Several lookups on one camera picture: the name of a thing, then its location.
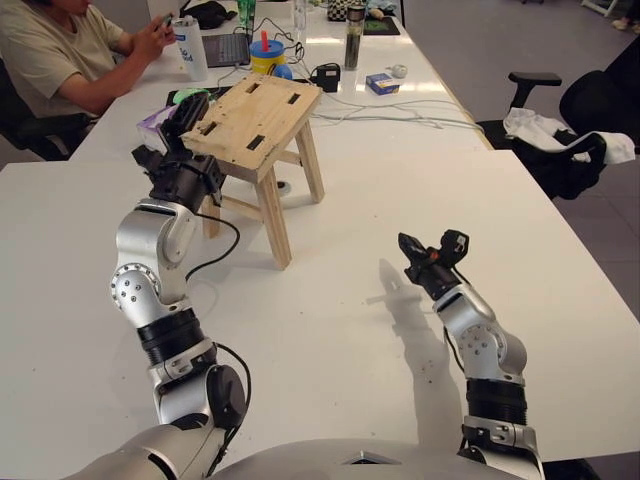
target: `small box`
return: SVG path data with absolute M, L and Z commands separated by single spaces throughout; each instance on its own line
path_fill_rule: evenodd
M 177 108 L 178 105 L 164 107 L 162 110 L 158 110 L 153 115 L 138 123 L 137 127 L 140 139 L 151 150 L 157 150 L 163 155 L 167 153 L 167 147 L 160 136 L 160 125 L 162 125 L 162 122 L 166 119 L 171 118 Z
M 386 73 L 376 73 L 375 75 L 367 75 L 367 85 L 378 95 L 386 95 L 388 93 L 398 93 L 400 84 Z

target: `white table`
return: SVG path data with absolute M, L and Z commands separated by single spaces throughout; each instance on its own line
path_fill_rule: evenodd
M 205 331 L 254 377 L 226 462 L 332 437 L 455 451 L 464 379 L 439 320 L 423 313 L 430 301 L 419 303 L 425 295 L 401 273 L 396 240 L 403 231 L 437 245 L 447 228 L 471 235 L 460 268 L 527 347 L 543 459 L 640 448 L 637 322 L 515 157 L 361 154 L 323 158 L 322 168 L 327 195 L 309 205 L 302 169 L 278 165 L 292 183 L 286 271 L 273 267 L 257 222 L 225 212 L 240 246 L 190 283 Z M 11 164 L 0 174 L 3 478 L 57 478 L 155 423 L 146 357 L 108 293 L 117 225 L 148 189 L 132 162 Z M 230 241 L 224 229 L 215 241 L 197 235 L 187 267 Z M 404 286 L 385 303 L 392 282 Z
M 261 18 L 269 16 L 285 30 L 292 30 L 290 9 L 291 5 L 288 2 L 259 3 L 256 26 Z M 326 11 L 320 8 L 314 9 L 309 14 L 305 63 L 310 69 L 319 64 L 342 63 L 344 60 L 345 24 L 327 22 L 325 15 Z M 228 22 L 222 31 L 230 32 L 236 25 L 235 21 Z M 268 23 L 266 26 L 269 32 L 274 32 Z M 432 100 L 434 102 L 424 103 L 423 108 L 419 108 L 419 113 L 439 118 L 469 120 L 457 105 L 455 98 L 449 94 L 437 72 L 399 23 L 398 26 L 402 33 L 399 36 L 363 37 L 358 70 L 342 72 L 339 93 L 324 96 L 317 112 L 342 116 L 353 110 L 332 101 L 330 96 L 360 105 L 389 105 L 414 100 Z M 409 67 L 409 74 L 404 79 L 399 94 L 378 96 L 365 86 L 366 75 L 384 72 L 385 67 L 396 63 L 403 63 Z M 100 161 L 116 157 L 125 162 L 131 161 L 129 152 L 140 145 L 136 123 L 162 108 L 171 90 L 193 86 L 215 87 L 218 84 L 218 78 L 230 71 L 232 71 L 230 67 L 210 69 L 208 80 L 189 82 L 177 47 L 167 48 L 163 56 L 150 66 L 133 90 L 114 102 L 75 152 L 72 161 Z M 246 71 L 237 71 L 223 80 L 221 85 L 233 85 L 245 75 Z M 392 108 L 362 113 L 396 117 L 411 116 L 410 113 L 399 112 Z M 363 150 L 389 157 L 405 151 L 428 154 L 431 151 L 452 147 L 486 150 L 482 135 L 477 130 L 464 126 L 442 125 L 443 128 L 433 128 L 406 122 L 382 121 L 344 121 L 338 126 L 329 124 L 330 122 L 319 119 L 312 122 L 316 144 L 320 146 L 322 154 L 330 156 L 339 155 L 348 158 Z

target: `power adapter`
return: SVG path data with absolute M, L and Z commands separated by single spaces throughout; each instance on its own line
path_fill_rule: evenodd
M 337 63 L 326 63 L 314 68 L 316 72 L 310 80 L 322 88 L 325 93 L 335 93 L 338 91 L 340 82 L 340 65 Z

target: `beige t-shirt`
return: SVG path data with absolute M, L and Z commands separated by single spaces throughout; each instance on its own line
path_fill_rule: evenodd
M 18 94 L 36 117 L 82 112 L 58 88 L 74 73 L 94 81 L 115 67 L 111 51 L 122 29 L 93 6 L 72 20 L 76 33 L 36 4 L 0 0 L 0 52 Z

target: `laptop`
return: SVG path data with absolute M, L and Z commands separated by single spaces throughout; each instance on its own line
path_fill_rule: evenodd
M 253 42 L 253 28 L 256 16 L 256 5 L 249 7 L 249 18 L 245 33 L 227 33 L 202 37 L 207 66 L 229 67 L 233 65 L 249 65 L 251 55 L 249 46 Z

